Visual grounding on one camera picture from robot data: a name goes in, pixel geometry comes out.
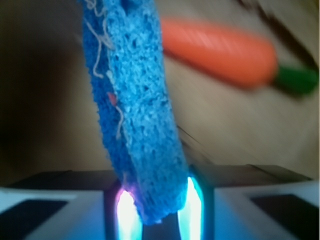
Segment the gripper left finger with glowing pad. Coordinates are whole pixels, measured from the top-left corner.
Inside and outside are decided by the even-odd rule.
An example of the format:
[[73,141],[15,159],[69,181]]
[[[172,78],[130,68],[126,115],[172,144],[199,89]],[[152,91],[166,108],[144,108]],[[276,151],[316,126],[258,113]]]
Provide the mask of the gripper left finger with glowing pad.
[[140,240],[133,199],[115,173],[42,172],[0,190],[3,240]]

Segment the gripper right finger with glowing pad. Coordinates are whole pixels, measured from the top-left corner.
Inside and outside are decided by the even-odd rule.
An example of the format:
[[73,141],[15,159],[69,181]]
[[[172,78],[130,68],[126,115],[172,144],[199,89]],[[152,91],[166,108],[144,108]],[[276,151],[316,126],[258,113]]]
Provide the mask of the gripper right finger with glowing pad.
[[276,165],[190,166],[183,240],[317,240],[319,181]]

